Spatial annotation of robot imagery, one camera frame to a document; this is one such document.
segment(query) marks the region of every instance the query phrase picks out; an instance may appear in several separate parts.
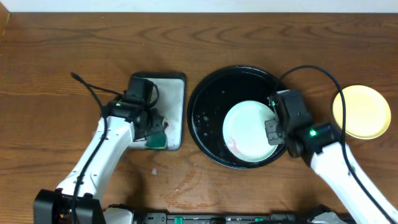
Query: green led light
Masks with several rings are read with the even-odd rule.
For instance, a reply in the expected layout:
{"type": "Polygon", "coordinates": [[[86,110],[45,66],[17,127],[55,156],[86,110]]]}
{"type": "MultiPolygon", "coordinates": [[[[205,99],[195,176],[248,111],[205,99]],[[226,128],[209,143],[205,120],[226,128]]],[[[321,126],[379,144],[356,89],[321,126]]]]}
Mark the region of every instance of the green led light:
{"type": "Polygon", "coordinates": [[[311,135],[311,137],[314,137],[314,136],[317,135],[317,132],[314,129],[311,129],[310,130],[310,135],[311,135]]]}
{"type": "Polygon", "coordinates": [[[183,218],[182,217],[175,217],[174,218],[174,224],[182,224],[183,223],[183,218]]]}

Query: wooden table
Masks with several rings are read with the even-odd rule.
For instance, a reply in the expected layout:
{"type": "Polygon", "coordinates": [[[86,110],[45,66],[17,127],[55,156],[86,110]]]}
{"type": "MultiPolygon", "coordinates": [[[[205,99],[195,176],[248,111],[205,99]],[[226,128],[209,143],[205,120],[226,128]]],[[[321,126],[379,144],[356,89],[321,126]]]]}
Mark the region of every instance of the wooden table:
{"type": "MultiPolygon", "coordinates": [[[[133,72],[181,71],[188,100],[201,79],[236,64],[276,76],[314,64],[329,69],[342,86],[379,91],[391,107],[389,129],[377,139],[348,143],[398,207],[398,15],[15,13],[0,45],[0,222],[32,223],[39,190],[54,189],[92,138],[98,107],[71,71],[119,91],[133,72]]],[[[303,91],[317,121],[333,119],[337,90],[326,76],[299,71],[285,84],[303,91]]],[[[103,101],[112,97],[99,94],[103,101]]],[[[186,123],[184,128],[177,152],[126,152],[103,205],[269,213],[304,212],[323,203],[346,211],[301,159],[284,154],[259,169],[229,169],[206,157],[186,123]]]]}

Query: black cable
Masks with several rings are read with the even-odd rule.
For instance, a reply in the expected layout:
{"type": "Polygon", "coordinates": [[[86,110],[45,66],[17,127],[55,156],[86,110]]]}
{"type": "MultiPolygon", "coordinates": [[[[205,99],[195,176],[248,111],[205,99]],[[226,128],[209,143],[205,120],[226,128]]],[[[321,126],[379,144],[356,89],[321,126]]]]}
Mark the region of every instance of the black cable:
{"type": "Polygon", "coordinates": [[[85,172],[86,172],[88,166],[90,165],[91,161],[93,160],[95,154],[98,152],[98,150],[100,149],[102,143],[106,139],[106,135],[108,133],[108,122],[106,120],[105,114],[103,113],[104,107],[103,107],[100,99],[98,99],[97,95],[95,94],[95,92],[92,89],[92,88],[94,88],[93,85],[90,85],[87,82],[85,82],[79,75],[77,75],[74,72],[71,72],[71,75],[72,75],[72,78],[78,80],[80,83],[82,83],[88,89],[88,91],[90,91],[90,93],[93,95],[95,101],[97,102],[97,104],[98,104],[98,106],[99,106],[99,108],[101,110],[101,116],[104,119],[104,134],[101,136],[101,139],[99,140],[99,143],[95,147],[93,153],[91,153],[91,155],[88,158],[86,164],[81,169],[80,175],[76,179],[76,185],[75,185],[75,189],[73,191],[73,197],[72,197],[72,222],[73,222],[73,224],[76,224],[77,223],[77,221],[76,221],[76,201],[77,201],[77,196],[78,196],[79,188],[80,188],[80,185],[81,185],[81,181],[82,181],[82,179],[83,179],[83,177],[85,175],[85,172]]]}
{"type": "Polygon", "coordinates": [[[155,87],[157,96],[156,96],[156,99],[154,99],[151,103],[149,103],[149,108],[154,107],[156,105],[156,103],[159,101],[159,89],[156,84],[154,84],[154,87],[155,87]]]}
{"type": "Polygon", "coordinates": [[[118,96],[120,96],[120,97],[123,96],[123,94],[118,93],[118,92],[113,91],[113,90],[108,90],[108,89],[101,88],[101,87],[98,87],[98,86],[94,86],[94,85],[91,85],[91,84],[88,84],[88,83],[87,83],[87,85],[90,86],[90,87],[92,87],[92,88],[94,88],[94,89],[96,89],[96,90],[101,90],[101,91],[104,91],[104,92],[107,92],[107,93],[113,93],[113,94],[118,95],[118,96]]]}
{"type": "Polygon", "coordinates": [[[279,83],[276,84],[275,89],[279,86],[281,83],[282,79],[285,78],[288,74],[297,71],[299,69],[303,68],[312,68],[318,71],[323,72],[325,75],[327,75],[336,85],[340,96],[341,96],[341,103],[343,104],[343,125],[341,126],[341,139],[340,139],[340,144],[341,144],[341,149],[343,151],[343,157],[344,161],[346,162],[346,165],[348,167],[349,172],[351,175],[354,177],[355,181],[358,183],[358,185],[361,187],[361,189],[364,191],[364,193],[369,197],[369,199],[373,202],[373,204],[380,210],[380,212],[385,216],[385,218],[390,222],[394,223],[393,219],[387,214],[387,212],[379,205],[379,203],[374,199],[374,197],[368,192],[366,187],[362,184],[361,180],[358,178],[358,176],[355,173],[355,170],[351,167],[351,164],[349,163],[348,157],[347,157],[347,151],[346,151],[346,102],[344,99],[344,94],[343,94],[343,89],[341,88],[340,84],[338,83],[337,79],[327,70],[324,68],[314,66],[314,65],[301,65],[295,68],[290,69],[289,71],[285,72],[280,78],[279,78],[279,83]]]}

